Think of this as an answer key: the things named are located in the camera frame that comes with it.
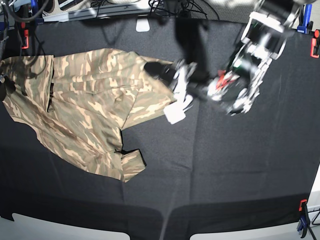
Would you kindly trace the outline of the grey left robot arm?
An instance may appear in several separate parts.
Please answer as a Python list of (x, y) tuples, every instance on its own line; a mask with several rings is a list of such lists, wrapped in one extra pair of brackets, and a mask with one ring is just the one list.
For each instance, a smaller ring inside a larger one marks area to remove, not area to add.
[(215, 77), (183, 59), (173, 64), (148, 62), (144, 70), (173, 91), (175, 102), (164, 108), (172, 125), (185, 118), (194, 98), (211, 101), (229, 115), (247, 113), (273, 60), (292, 35), (291, 29), (306, 0), (260, 0), (228, 62)]

